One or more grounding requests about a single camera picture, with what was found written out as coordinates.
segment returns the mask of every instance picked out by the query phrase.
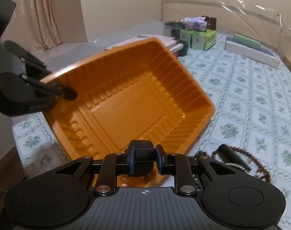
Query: book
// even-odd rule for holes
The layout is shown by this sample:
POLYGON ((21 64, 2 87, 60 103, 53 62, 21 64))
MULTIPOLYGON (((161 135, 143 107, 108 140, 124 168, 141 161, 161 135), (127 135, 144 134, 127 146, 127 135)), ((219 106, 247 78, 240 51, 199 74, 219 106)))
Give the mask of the book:
POLYGON ((105 48, 105 50, 109 50, 109 49, 112 49, 112 48, 120 47, 120 46, 129 44, 129 43, 133 43, 133 42, 136 42, 136 41, 141 41, 141 40, 152 38, 152 37, 158 38, 169 49, 178 44, 178 41, 174 37, 155 35, 155 34, 153 34, 153 35, 152 34, 142 34, 140 36, 137 36, 137 37, 134 37, 134 38, 119 42, 119 43, 114 44, 112 46, 109 46, 109 47, 105 48))

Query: plastic tray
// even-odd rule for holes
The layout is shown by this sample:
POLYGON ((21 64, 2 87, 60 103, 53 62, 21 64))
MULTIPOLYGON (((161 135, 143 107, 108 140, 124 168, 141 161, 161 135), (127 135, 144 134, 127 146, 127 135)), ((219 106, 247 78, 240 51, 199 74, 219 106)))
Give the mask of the plastic tray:
MULTIPOLYGON (((151 38, 91 56, 52 73, 55 82, 77 91, 44 112, 71 159, 102 159, 123 152, 131 140, 150 140, 185 154, 205 129, 214 106, 177 58, 151 38)), ((119 186, 156 186, 162 176, 120 176, 119 186)))

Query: bed sheet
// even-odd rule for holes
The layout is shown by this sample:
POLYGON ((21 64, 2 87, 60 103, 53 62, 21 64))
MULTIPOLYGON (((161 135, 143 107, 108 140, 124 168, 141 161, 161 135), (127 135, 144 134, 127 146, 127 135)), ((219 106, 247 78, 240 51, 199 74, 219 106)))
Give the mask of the bed sheet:
MULTIPOLYGON (((272 183, 283 192, 287 203, 279 225, 290 229, 291 72, 282 61, 276 70, 227 52, 226 36, 217 35, 208 51, 189 49, 187 56, 179 57, 216 108, 189 154, 211 153, 220 144, 249 151, 266 165, 272 183)), ((28 177, 69 161, 41 113, 15 125, 13 132, 28 177)))

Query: clear plastic sheet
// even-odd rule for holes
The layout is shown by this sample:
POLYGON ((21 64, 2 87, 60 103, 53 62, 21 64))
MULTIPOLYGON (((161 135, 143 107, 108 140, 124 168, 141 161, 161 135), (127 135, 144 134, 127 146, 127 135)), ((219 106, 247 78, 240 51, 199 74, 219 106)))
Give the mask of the clear plastic sheet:
POLYGON ((61 44, 53 49, 37 54, 37 57, 46 63, 49 70, 54 72, 79 60, 103 52, 106 47, 111 45, 142 34, 163 35, 163 30, 163 22, 151 20, 138 24, 128 30, 121 30, 116 33, 99 37, 96 40, 89 41, 86 44, 76 44, 77 46, 74 48, 74 44, 72 43, 61 44))
POLYGON ((1 40, 11 40, 32 54, 61 43, 50 0, 13 0, 17 6, 1 40))
POLYGON ((238 33, 270 47, 284 58, 291 44, 291 28, 274 9, 248 4, 243 0, 164 0, 163 20, 184 17, 217 18, 217 31, 238 33))

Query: beige curtain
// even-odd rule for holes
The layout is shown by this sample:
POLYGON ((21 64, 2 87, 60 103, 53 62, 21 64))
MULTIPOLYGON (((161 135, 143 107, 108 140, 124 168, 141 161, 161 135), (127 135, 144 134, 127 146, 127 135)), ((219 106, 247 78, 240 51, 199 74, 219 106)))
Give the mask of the beige curtain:
POLYGON ((17 6, 2 35, 32 54, 61 43, 50 0, 13 0, 17 6))

